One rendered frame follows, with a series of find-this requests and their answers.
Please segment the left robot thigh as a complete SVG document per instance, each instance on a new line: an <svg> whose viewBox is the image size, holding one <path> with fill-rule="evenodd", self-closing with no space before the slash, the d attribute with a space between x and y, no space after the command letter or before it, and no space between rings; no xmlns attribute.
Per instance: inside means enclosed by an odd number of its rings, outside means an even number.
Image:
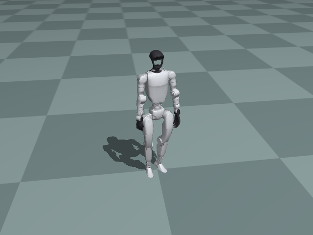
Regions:
<svg viewBox="0 0 313 235"><path fill-rule="evenodd" d="M157 143L164 145L171 136L173 130L174 117L171 111L164 109L164 122L162 124L162 136L157 137Z"/></svg>

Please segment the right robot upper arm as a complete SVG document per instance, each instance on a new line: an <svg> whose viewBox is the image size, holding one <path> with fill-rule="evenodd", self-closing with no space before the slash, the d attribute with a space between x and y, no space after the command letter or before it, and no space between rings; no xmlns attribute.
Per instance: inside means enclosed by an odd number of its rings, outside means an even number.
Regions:
<svg viewBox="0 0 313 235"><path fill-rule="evenodd" d="M140 74L137 77L137 96L141 98L141 103L146 102L146 96L144 94L144 89L145 89L145 83L147 81L147 74Z"/></svg>

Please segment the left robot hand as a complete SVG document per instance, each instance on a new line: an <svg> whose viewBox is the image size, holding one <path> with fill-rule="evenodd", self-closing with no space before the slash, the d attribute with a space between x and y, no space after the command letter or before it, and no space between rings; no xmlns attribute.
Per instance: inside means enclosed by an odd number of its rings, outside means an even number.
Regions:
<svg viewBox="0 0 313 235"><path fill-rule="evenodd" d="M180 109L177 110L177 113L174 112L174 114L175 114L175 118L174 118L174 122L173 122L174 125L173 126L174 126L174 128L177 128L180 124L180 117L179 117Z"/></svg>

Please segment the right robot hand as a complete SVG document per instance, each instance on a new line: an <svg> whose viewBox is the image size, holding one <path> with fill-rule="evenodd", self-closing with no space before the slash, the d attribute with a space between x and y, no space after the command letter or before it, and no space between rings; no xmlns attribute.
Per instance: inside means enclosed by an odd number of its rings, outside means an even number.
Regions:
<svg viewBox="0 0 313 235"><path fill-rule="evenodd" d="M144 127L144 125L143 125L143 117L141 117L140 120L141 120L141 121L136 120L136 121L137 121L137 123L136 123L136 128L142 131L142 130L143 130L143 127Z"/></svg>

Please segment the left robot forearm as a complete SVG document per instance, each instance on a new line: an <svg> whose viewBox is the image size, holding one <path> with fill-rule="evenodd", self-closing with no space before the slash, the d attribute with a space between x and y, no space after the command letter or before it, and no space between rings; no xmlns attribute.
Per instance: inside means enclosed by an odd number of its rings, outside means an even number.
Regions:
<svg viewBox="0 0 313 235"><path fill-rule="evenodd" d="M173 107L174 107L174 112L177 113L177 110L180 109L180 105L179 105L179 95L176 97L172 98L173 101Z"/></svg>

